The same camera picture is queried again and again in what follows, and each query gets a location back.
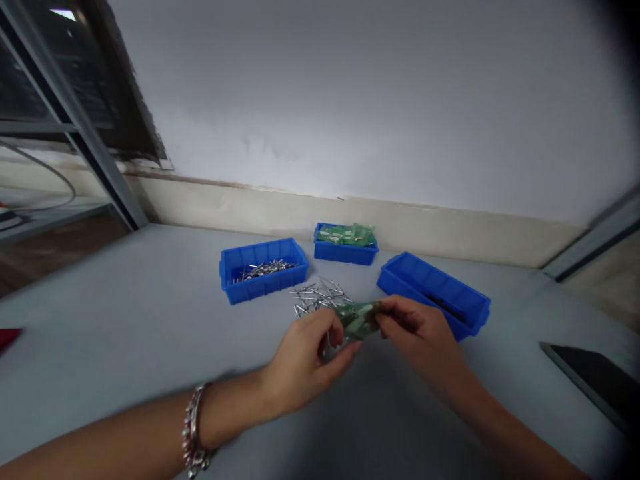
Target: blue storage tray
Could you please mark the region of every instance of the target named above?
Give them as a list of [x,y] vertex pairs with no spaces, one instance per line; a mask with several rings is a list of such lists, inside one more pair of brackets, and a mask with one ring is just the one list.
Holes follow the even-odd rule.
[[322,242],[316,240],[315,236],[323,226],[344,227],[344,225],[336,225],[334,223],[318,223],[313,232],[313,243],[315,250],[313,257],[320,260],[334,260],[347,263],[355,263],[357,265],[371,265],[375,254],[378,253],[378,243],[367,245],[366,247],[356,247],[355,245],[335,245],[330,242]]
[[[297,263],[298,266],[233,283],[234,278],[242,276],[245,268],[250,270],[249,265],[260,265],[280,259]],[[302,283],[307,279],[308,269],[307,257],[294,239],[274,240],[222,250],[220,280],[222,290],[227,293],[227,298],[229,298],[229,303],[235,305]]]
[[477,335],[489,318],[490,298],[409,252],[384,264],[377,285],[442,310],[457,341]]

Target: silver bracelet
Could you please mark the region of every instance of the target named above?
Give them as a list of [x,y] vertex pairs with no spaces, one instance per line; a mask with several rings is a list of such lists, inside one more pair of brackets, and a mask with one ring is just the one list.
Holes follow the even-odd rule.
[[182,430],[182,450],[185,466],[187,467],[187,476],[189,480],[194,479],[200,473],[200,470],[206,470],[211,464],[211,455],[213,452],[205,450],[198,440],[198,413],[200,410],[200,397],[204,389],[210,383],[198,385],[193,391],[193,396],[187,406],[187,415],[185,416],[185,429]]

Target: window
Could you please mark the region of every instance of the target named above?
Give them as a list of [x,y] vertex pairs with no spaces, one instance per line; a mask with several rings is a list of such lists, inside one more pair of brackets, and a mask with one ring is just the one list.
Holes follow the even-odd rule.
[[[23,0],[93,125],[121,158],[164,158],[106,0]],[[0,48],[0,119],[52,121],[26,74]],[[23,138],[66,142],[63,134]]]

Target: cable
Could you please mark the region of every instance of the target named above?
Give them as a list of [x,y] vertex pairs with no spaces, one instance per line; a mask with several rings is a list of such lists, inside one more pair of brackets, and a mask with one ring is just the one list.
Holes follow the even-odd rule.
[[58,172],[58,170],[56,170],[55,168],[53,168],[50,165],[47,165],[46,163],[44,163],[42,160],[38,160],[36,157],[23,152],[22,150],[20,150],[19,148],[14,147],[12,144],[7,143],[5,141],[0,140],[0,145],[4,148],[8,148],[11,151],[16,152],[18,155],[22,155],[24,158],[31,160],[32,162],[36,162],[38,165],[40,165],[41,167],[46,168],[47,170],[49,170],[50,172],[52,172],[53,174],[55,174],[58,178],[60,178],[60,180],[62,180],[64,183],[67,184],[67,186],[69,187],[69,189],[71,190],[71,198],[58,204],[58,205],[54,205],[52,207],[44,207],[44,208],[40,208],[40,209],[21,209],[21,210],[25,210],[25,211],[42,211],[42,210],[51,210],[54,208],[59,208],[59,207],[63,207],[64,205],[67,205],[69,203],[71,203],[72,201],[75,200],[77,193],[75,191],[74,186],[71,184],[71,182],[60,172]]

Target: left hand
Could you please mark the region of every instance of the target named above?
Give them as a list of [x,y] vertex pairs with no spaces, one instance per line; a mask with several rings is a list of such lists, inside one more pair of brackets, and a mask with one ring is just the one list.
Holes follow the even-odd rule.
[[342,345],[344,328],[330,309],[295,320],[285,333],[273,359],[262,371],[263,388],[274,417],[304,407],[351,364],[362,342],[350,343],[328,363],[321,362],[319,351],[327,332],[332,347]]

